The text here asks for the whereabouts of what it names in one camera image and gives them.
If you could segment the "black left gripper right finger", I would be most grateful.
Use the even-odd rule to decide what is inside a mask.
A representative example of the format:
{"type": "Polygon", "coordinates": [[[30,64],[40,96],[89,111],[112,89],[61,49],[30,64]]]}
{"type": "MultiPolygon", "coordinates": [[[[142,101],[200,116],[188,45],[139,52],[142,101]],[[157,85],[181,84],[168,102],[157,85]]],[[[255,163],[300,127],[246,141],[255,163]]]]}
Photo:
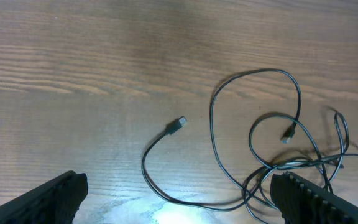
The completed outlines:
{"type": "Polygon", "coordinates": [[[358,207],[292,172],[274,174],[274,205],[286,223],[358,224],[358,207]]]}

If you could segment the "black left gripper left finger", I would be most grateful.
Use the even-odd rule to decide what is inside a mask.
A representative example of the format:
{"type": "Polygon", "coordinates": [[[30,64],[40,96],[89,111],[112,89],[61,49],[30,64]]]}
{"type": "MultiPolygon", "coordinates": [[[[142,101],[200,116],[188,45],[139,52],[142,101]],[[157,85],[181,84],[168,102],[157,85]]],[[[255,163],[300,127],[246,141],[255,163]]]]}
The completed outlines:
{"type": "Polygon", "coordinates": [[[68,171],[0,206],[0,224],[72,223],[88,194],[86,174],[68,171]]]}

